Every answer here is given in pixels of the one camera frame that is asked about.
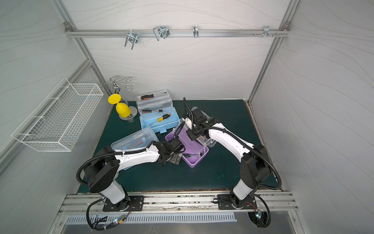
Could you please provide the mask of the purple clear toolbox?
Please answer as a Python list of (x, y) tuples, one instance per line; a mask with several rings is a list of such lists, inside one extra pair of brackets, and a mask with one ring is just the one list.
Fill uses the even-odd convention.
[[(183, 123), (182, 118), (178, 121), (178, 124)], [(182, 160), (190, 167), (190, 168), (195, 168), (208, 154), (209, 149), (215, 146), (217, 141), (207, 138), (206, 136), (200, 136), (197, 140), (192, 141), (186, 131), (189, 128), (184, 125), (183, 129), (181, 130), (180, 134), (178, 135), (179, 139), (181, 142), (184, 144), (186, 147), (186, 150), (184, 153), (186, 154), (202, 154), (200, 158), (198, 157), (191, 157), (191, 158), (185, 158), (182, 155)]]

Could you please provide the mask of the blue clear toolbox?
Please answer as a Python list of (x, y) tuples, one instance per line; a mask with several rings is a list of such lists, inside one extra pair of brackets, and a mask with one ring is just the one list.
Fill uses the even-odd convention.
[(166, 133), (178, 126), (179, 116), (168, 90), (152, 91), (136, 96), (140, 125), (150, 127), (155, 133)]
[[(147, 139), (146, 145), (134, 149), (133, 144), (142, 137)], [(155, 142), (158, 142), (158, 138), (150, 127), (113, 142), (111, 149), (121, 153), (116, 156), (116, 159), (119, 160), (119, 168), (117, 170), (127, 170), (139, 164), (156, 162), (159, 158), (159, 153), (154, 146)]]

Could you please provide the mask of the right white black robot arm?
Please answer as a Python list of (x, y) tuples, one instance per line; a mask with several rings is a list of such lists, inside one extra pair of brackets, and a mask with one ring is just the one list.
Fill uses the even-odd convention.
[(233, 206), (239, 207), (260, 188), (278, 190), (282, 180), (275, 166), (270, 162), (266, 148), (246, 142), (228, 130), (216, 118), (208, 118), (199, 108), (185, 108), (188, 137), (212, 139), (229, 150), (240, 162), (240, 179), (230, 192)]

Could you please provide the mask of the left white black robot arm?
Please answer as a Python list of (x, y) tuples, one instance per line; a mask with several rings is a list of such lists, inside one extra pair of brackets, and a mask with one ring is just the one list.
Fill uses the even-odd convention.
[(101, 194), (117, 205), (128, 200), (125, 189), (115, 179), (117, 172), (144, 163), (156, 162), (164, 166), (185, 149), (179, 137), (170, 141), (152, 141), (138, 149), (114, 150), (108, 146), (78, 168), (76, 179), (91, 193)]

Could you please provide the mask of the yellow cone on metal stand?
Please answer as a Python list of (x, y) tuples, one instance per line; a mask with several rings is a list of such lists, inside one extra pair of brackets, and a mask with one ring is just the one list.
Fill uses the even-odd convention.
[(124, 100), (122, 100), (119, 94), (112, 94), (108, 97), (108, 103), (115, 105), (118, 116), (123, 121), (132, 121), (138, 114), (137, 108), (129, 106)]

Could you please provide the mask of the orange black screwdriver in lid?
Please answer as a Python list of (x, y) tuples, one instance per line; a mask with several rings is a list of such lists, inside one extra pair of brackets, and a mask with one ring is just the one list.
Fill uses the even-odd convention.
[(157, 92), (155, 94), (147, 94), (147, 95), (143, 95), (140, 97), (141, 100), (147, 100), (147, 99), (150, 99), (150, 98), (154, 98), (156, 96), (160, 96), (160, 95), (164, 95), (166, 94), (167, 92)]

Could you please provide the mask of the small metal clamp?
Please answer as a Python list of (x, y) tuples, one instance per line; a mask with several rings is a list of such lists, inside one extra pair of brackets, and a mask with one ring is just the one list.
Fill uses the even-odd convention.
[(194, 26), (193, 28), (193, 36), (194, 38), (198, 38), (199, 37), (199, 29), (197, 26)]

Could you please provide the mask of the middle metal hook clamp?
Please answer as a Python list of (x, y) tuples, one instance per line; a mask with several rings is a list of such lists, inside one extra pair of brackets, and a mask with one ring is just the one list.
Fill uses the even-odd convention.
[(157, 41), (160, 41), (161, 38), (166, 39), (170, 35), (170, 31), (167, 26), (156, 26), (153, 28), (153, 33)]

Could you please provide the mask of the metal hook clamp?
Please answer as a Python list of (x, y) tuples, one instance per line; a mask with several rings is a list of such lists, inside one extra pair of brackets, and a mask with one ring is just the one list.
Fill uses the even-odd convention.
[(133, 33), (129, 32), (127, 34), (126, 40), (125, 40), (125, 47), (128, 45), (131, 45), (131, 50), (133, 50), (134, 46), (138, 43), (138, 36)]
[(156, 26), (153, 28), (153, 33), (157, 41), (160, 41), (161, 38), (166, 39), (170, 35), (170, 31), (167, 26)]

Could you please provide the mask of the left metal hook clamp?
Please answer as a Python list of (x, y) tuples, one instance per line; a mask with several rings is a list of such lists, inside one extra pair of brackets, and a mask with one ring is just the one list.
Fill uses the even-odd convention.
[(134, 46), (138, 43), (138, 36), (133, 33), (129, 32), (127, 34), (126, 40), (125, 40), (125, 47), (128, 45), (131, 45), (131, 50), (133, 50)]

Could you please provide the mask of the green black handled tool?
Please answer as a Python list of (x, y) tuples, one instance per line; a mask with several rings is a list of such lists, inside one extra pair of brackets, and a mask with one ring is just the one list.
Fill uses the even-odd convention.
[(198, 157), (198, 158), (200, 158), (202, 156), (202, 154), (186, 154), (186, 153), (184, 153), (183, 156), (185, 158), (191, 158), (191, 157)]

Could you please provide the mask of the yellow handled screwdriver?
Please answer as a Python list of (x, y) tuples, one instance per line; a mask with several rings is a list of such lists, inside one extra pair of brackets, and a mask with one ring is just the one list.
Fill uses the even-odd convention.
[(157, 122), (161, 122), (161, 121), (163, 121), (163, 120), (165, 120), (165, 119), (168, 119), (170, 116), (171, 116), (171, 114), (165, 114), (165, 115), (163, 115), (162, 117), (158, 118), (156, 121), (154, 121), (154, 122), (152, 122), (151, 124), (149, 124), (149, 126), (152, 126), (152, 125), (154, 125), (155, 123), (157, 123)]

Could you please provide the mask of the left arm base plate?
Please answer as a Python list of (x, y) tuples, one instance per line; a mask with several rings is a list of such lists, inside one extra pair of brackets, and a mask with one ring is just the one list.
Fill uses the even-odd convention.
[(105, 199), (104, 212), (142, 211), (144, 196), (126, 196), (119, 203), (114, 204), (108, 198)]

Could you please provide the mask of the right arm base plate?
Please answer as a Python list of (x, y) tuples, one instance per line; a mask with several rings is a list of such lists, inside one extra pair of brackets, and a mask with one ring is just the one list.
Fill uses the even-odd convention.
[(256, 210), (255, 198), (247, 196), (245, 200), (237, 200), (234, 195), (218, 194), (212, 201), (219, 210)]

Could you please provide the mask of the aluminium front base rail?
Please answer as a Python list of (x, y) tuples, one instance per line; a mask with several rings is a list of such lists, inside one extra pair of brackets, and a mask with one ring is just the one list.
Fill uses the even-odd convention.
[[(213, 200), (228, 191), (187, 191), (187, 192), (133, 192), (130, 196), (142, 196), (142, 213), (195, 213), (220, 212)], [(298, 205), (291, 192), (280, 190), (260, 190), (256, 193), (264, 202), (256, 198), (257, 207), (270, 211), (298, 211)], [(67, 195), (58, 211), (59, 215), (84, 215), (89, 204), (100, 199), (98, 194), (81, 193)]]

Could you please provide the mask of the right metal bracket hook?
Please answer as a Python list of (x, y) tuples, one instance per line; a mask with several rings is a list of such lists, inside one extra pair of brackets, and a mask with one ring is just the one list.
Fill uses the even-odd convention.
[(268, 26), (266, 26), (263, 29), (262, 32), (260, 32), (260, 33), (253, 33), (253, 35), (255, 37), (262, 37), (262, 38), (270, 37), (270, 38), (274, 38), (274, 37), (278, 37), (279, 33), (277, 33), (276, 31), (275, 32), (271, 32), (270, 28)]

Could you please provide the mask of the aluminium crossbar rail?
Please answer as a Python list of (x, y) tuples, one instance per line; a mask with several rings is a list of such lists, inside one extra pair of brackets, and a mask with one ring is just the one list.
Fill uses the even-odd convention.
[[(253, 33), (260, 33), (263, 29), (199, 29), (199, 38), (238, 38), (255, 37)], [(270, 29), (279, 33), (278, 37), (287, 37), (289, 30)], [(170, 38), (194, 38), (193, 29), (170, 29)], [(69, 38), (126, 38), (129, 32), (139, 38), (155, 38), (153, 30), (74, 30), (66, 31)]]

